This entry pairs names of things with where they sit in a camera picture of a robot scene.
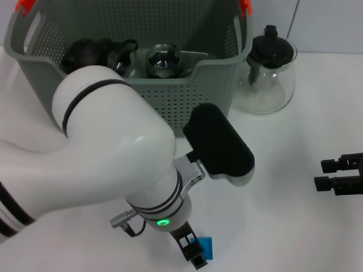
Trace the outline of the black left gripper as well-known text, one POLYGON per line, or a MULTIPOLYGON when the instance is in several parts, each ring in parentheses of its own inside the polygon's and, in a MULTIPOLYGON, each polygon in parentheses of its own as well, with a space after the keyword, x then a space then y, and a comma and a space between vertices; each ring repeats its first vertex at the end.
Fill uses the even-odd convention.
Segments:
POLYGON ((198 270, 208 264, 202 247, 189 222, 170 232, 177 241, 184 258, 198 270))

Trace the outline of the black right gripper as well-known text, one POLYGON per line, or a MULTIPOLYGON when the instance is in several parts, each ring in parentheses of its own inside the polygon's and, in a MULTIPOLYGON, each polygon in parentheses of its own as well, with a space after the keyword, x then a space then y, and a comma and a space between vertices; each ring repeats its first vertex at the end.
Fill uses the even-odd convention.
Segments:
POLYGON ((328 159, 320 162, 323 173, 336 173, 358 169, 359 176, 347 177, 315 177, 315 187, 318 192, 334 191, 337 196, 362 195, 363 160, 362 153, 343 154, 337 160, 328 159))

